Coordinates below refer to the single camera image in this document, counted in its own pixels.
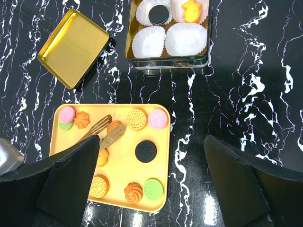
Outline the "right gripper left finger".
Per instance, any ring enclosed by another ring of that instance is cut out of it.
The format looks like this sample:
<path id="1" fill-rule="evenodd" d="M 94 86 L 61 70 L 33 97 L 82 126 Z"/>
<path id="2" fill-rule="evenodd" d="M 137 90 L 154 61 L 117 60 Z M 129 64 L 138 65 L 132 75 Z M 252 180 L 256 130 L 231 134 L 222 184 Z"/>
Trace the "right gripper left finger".
<path id="1" fill-rule="evenodd" d="M 99 153 L 98 135 L 0 177 L 2 227 L 79 227 Z"/>

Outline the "metal tongs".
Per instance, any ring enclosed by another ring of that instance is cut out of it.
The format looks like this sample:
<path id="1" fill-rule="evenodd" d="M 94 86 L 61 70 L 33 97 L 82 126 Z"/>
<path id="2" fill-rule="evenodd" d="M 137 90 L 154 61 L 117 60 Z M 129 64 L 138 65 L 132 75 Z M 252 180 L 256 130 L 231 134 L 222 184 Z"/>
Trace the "metal tongs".
<path id="1" fill-rule="evenodd" d="M 82 137 L 80 138 L 79 142 L 92 136 L 92 135 L 98 135 L 101 133 L 104 129 L 106 129 L 110 123 L 112 122 L 112 116 L 110 114 L 106 115 L 102 119 L 100 119 L 97 123 L 95 123 L 91 129 Z M 106 149 L 110 147 L 112 144 L 114 144 L 118 139 L 120 139 L 126 131 L 126 127 L 123 124 L 119 124 L 114 129 L 112 129 L 103 139 L 100 143 L 100 149 Z"/>

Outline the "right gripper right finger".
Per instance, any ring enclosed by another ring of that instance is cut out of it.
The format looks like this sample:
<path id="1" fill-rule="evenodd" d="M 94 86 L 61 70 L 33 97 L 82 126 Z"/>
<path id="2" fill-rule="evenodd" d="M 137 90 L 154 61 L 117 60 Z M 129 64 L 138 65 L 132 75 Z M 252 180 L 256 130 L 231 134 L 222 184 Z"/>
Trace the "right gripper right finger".
<path id="1" fill-rule="evenodd" d="M 213 135 L 205 156 L 227 227 L 301 227 L 303 174 L 243 152 Z"/>

